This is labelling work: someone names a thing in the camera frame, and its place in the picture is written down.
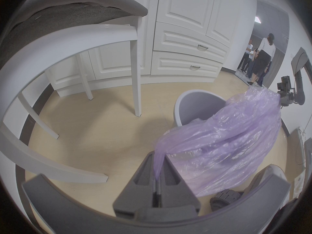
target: trash can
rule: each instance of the trash can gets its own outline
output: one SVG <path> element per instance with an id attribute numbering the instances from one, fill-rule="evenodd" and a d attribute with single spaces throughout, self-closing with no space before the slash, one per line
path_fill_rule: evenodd
<path id="1" fill-rule="evenodd" d="M 225 106 L 225 100 L 211 92 L 194 89 L 179 96 L 174 105 L 174 125 L 183 126 L 194 119 L 206 120 Z"/>

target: trash bag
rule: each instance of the trash bag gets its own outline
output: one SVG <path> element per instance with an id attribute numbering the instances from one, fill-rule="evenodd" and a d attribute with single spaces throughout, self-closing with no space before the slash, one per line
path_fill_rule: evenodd
<path id="1" fill-rule="evenodd" d="M 167 131 L 155 146 L 158 179 L 167 154 L 197 197 L 236 187 L 256 172 L 281 127 L 280 96 L 249 87 L 211 118 Z"/>

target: woman in white shirt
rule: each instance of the woman in white shirt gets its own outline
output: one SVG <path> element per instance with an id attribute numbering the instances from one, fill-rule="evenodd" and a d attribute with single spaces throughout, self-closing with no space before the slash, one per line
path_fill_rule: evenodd
<path id="1" fill-rule="evenodd" d="M 258 51 L 255 55 L 255 65 L 252 69 L 252 81 L 248 82 L 249 85 L 252 85 L 258 77 L 262 75 L 266 67 L 272 61 L 275 54 L 275 45 L 273 43 L 274 35 L 269 34 L 267 38 L 263 38 Z"/>

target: wooden floor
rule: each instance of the wooden floor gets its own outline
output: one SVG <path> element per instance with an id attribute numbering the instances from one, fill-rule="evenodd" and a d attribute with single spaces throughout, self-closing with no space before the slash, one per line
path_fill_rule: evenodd
<path id="1" fill-rule="evenodd" d="M 109 176 L 107 183 L 80 184 L 53 181 L 61 190 L 97 211 L 115 215 L 112 203 L 130 180 L 157 139 L 173 124 L 174 104 L 190 89 L 204 89 L 224 99 L 243 93 L 248 85 L 234 74 L 220 72 L 214 83 L 143 84 L 142 116 L 134 115 L 132 87 L 115 87 L 60 98 L 54 92 L 40 118 L 60 137 L 56 140 L 35 125 L 29 147 L 53 161 Z M 277 141 L 258 171 L 275 164 L 285 171 L 287 139 L 281 129 Z M 26 172 L 26 179 L 34 175 Z M 243 190 L 250 177 L 238 190 Z M 200 215 L 211 212 L 211 196 L 201 197 Z"/>

